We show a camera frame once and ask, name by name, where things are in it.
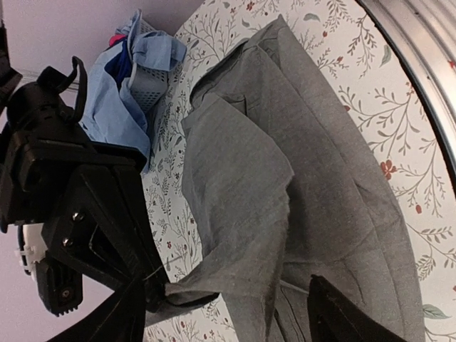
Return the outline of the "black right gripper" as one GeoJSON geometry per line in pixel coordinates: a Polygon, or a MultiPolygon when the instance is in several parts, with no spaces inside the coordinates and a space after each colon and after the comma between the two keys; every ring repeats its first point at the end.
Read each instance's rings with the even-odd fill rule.
{"type": "Polygon", "coordinates": [[[81,66],[69,76],[49,66],[9,100],[1,132],[1,227],[46,221],[63,194],[42,230],[50,255],[112,290],[141,280],[145,308],[155,313],[169,279],[138,173],[146,158],[133,147],[88,137],[79,123],[86,78],[81,66]]]}

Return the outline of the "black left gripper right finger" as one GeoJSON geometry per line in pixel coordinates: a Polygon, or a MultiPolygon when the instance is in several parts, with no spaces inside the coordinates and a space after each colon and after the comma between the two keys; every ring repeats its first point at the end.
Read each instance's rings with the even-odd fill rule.
{"type": "Polygon", "coordinates": [[[313,274],[307,310],[312,341],[414,341],[398,287],[385,280],[358,283],[362,303],[355,303],[324,276],[313,274]]]}

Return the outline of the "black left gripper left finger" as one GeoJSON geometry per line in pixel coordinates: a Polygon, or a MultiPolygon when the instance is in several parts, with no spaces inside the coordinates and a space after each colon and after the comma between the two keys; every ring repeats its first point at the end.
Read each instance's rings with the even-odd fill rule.
{"type": "Polygon", "coordinates": [[[145,281],[137,278],[49,342],[141,342],[145,330],[145,305],[145,281]]]}

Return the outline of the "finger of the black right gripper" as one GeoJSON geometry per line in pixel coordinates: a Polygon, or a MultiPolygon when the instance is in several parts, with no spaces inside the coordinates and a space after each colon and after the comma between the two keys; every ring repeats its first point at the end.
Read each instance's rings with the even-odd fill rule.
{"type": "Polygon", "coordinates": [[[36,264],[38,295],[54,316],[76,310],[83,301],[83,276],[51,256],[36,264]]]}

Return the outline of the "grey button-up shirt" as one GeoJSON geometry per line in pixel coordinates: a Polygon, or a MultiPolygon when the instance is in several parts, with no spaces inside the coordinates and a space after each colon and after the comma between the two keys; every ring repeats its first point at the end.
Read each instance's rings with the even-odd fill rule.
{"type": "Polygon", "coordinates": [[[202,261],[151,326],[222,297],[240,341],[309,341],[314,274],[406,341],[425,326],[400,206],[350,115],[282,17],[199,80],[182,193],[202,261]]]}

